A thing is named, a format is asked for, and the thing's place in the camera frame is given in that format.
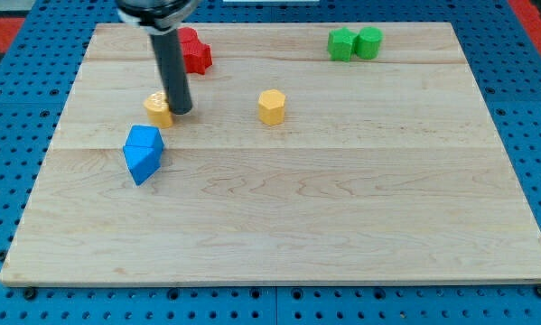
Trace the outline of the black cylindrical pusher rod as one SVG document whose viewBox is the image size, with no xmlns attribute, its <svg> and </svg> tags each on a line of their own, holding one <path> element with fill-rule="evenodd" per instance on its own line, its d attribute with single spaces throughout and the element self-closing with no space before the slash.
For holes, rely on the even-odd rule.
<svg viewBox="0 0 541 325">
<path fill-rule="evenodd" d="M 178 30 L 151 35 L 150 40 L 170 111 L 185 115 L 192 110 L 192 100 Z"/>
</svg>

